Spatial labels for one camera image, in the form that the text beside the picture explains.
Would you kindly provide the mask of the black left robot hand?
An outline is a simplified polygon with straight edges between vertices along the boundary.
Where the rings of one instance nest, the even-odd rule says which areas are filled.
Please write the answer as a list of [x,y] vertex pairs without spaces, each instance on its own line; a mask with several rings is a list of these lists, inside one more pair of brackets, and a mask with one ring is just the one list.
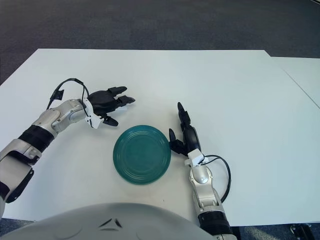
[[119,123],[111,116],[108,116],[108,113],[112,113],[116,109],[136,101],[133,97],[126,95],[117,97],[117,95],[122,94],[126,90],[127,87],[125,86],[111,87],[107,90],[93,92],[88,96],[87,99],[92,105],[93,113],[102,120],[103,124],[117,127]]

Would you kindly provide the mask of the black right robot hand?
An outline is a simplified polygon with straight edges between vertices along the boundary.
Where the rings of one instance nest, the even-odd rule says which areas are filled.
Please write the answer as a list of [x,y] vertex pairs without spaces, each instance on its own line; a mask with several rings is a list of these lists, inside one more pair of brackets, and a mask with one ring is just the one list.
[[183,135],[183,141],[176,138],[174,131],[170,128],[169,146],[172,151],[177,154],[188,156],[188,153],[195,149],[201,151],[201,145],[196,129],[191,125],[191,119],[188,112],[184,109],[180,102],[177,103],[178,117],[180,120],[180,128]]

